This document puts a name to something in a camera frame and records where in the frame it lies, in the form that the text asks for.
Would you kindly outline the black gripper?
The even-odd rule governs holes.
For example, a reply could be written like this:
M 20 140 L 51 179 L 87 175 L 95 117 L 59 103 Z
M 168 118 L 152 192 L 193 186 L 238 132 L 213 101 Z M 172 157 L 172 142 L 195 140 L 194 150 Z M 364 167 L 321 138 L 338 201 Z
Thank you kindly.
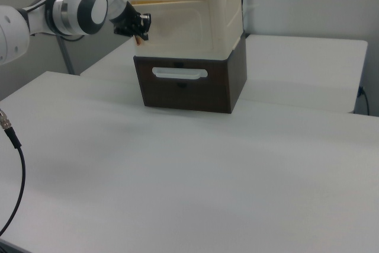
M 148 41 L 152 16 L 150 13 L 137 12 L 131 3 L 127 3 L 123 12 L 113 19 L 114 33 L 135 37 L 136 41 Z

